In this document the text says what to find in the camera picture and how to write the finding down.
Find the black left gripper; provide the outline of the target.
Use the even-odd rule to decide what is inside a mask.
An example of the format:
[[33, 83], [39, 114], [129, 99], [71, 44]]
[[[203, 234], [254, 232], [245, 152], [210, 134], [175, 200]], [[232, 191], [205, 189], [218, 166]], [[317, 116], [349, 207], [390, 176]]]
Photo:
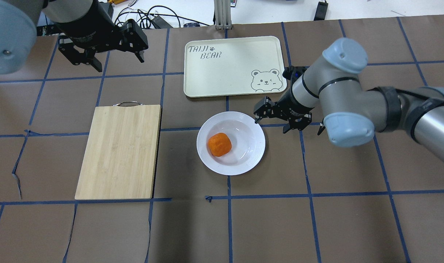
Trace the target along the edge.
[[73, 65], [91, 65], [103, 71], [96, 53], [120, 50], [133, 53], [144, 63], [144, 51], [149, 48], [147, 36], [133, 19], [118, 26], [100, 5], [92, 5], [82, 17], [69, 22], [58, 22], [63, 33], [58, 37], [58, 50]]

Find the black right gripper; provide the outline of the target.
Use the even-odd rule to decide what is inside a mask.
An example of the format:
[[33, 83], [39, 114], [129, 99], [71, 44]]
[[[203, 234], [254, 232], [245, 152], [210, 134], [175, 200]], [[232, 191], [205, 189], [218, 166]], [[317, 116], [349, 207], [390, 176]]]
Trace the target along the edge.
[[312, 123], [312, 108], [300, 104], [293, 95], [293, 84], [299, 80], [307, 70], [303, 66], [286, 67], [282, 76], [290, 80], [291, 85], [282, 94], [277, 102], [273, 102], [270, 97], [263, 97], [254, 107], [255, 124], [263, 118], [278, 118], [287, 121], [282, 128], [285, 134], [290, 130], [303, 130]]

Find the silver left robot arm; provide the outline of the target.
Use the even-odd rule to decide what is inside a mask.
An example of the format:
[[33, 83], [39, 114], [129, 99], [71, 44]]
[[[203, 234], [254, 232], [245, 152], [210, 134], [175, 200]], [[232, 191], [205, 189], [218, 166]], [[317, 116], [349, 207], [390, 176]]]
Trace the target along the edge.
[[0, 75], [25, 64], [41, 14], [59, 29], [58, 49], [73, 65], [103, 67], [95, 54], [120, 50], [144, 62], [147, 36], [133, 19], [118, 26], [97, 0], [0, 0]]

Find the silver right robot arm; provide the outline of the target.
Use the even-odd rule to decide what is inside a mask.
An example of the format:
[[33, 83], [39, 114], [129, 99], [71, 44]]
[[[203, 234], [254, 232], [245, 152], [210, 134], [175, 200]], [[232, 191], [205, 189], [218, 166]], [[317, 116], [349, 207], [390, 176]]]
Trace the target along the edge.
[[358, 74], [368, 63], [363, 47], [347, 37], [334, 41], [309, 67], [286, 67], [291, 85], [277, 102], [264, 97], [254, 108], [255, 122], [278, 118], [289, 130], [303, 130], [312, 109], [322, 107], [318, 131], [341, 148], [370, 142], [375, 133], [403, 130], [444, 162], [444, 88], [402, 90], [378, 86], [363, 90]]

